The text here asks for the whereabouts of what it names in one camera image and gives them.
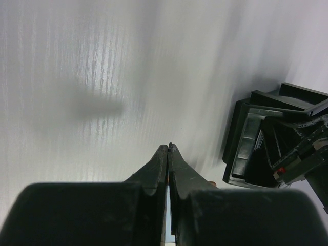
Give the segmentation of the brown leather card holder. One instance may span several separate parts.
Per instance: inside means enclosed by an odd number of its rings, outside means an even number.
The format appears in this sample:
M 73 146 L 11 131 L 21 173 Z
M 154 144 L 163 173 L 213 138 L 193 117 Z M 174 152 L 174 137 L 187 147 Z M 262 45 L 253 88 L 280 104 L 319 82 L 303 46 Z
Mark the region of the brown leather card holder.
M 210 183 L 210 184 L 212 184 L 213 186 L 217 187 L 217 184 L 216 184 L 216 182 L 214 182 L 214 181 L 208 181 L 208 183 Z

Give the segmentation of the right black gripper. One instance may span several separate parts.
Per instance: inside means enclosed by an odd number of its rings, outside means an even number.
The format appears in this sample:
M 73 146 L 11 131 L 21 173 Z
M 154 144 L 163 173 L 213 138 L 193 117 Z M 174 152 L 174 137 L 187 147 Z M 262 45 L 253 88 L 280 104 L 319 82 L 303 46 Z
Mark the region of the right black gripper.
M 327 210 L 327 106 L 310 115 L 266 117 L 261 131 L 274 179 L 307 180 Z

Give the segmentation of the black card rack box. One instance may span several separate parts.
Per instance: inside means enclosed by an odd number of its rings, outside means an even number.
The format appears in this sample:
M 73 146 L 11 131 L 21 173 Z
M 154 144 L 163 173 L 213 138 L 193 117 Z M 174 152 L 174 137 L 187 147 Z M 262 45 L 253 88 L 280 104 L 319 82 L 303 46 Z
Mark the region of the black card rack box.
M 288 114 L 310 115 L 327 106 L 327 94 L 283 83 L 270 92 L 255 90 L 239 100 L 234 109 L 223 161 L 227 165 L 223 180 L 247 188 L 279 188 L 273 177 L 264 146 L 261 123 L 266 117 Z

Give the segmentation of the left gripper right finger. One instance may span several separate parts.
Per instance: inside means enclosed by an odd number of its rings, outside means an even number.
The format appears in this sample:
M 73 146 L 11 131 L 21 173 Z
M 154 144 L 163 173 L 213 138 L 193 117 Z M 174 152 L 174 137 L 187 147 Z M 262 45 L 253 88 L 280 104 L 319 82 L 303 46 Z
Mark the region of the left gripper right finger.
M 169 143 L 168 180 L 171 202 L 171 233 L 177 245 L 200 245 L 197 212 L 193 205 L 193 195 L 218 188 L 203 178 L 183 159 L 178 147 Z

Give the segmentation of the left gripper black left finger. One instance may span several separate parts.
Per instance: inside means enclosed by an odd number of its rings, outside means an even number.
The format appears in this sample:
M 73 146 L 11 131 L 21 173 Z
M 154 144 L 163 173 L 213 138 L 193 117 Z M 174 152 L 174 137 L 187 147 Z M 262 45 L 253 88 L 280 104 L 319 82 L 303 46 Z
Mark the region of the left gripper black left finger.
M 140 185 L 132 245 L 164 245 L 168 146 L 160 145 L 152 158 L 125 182 Z

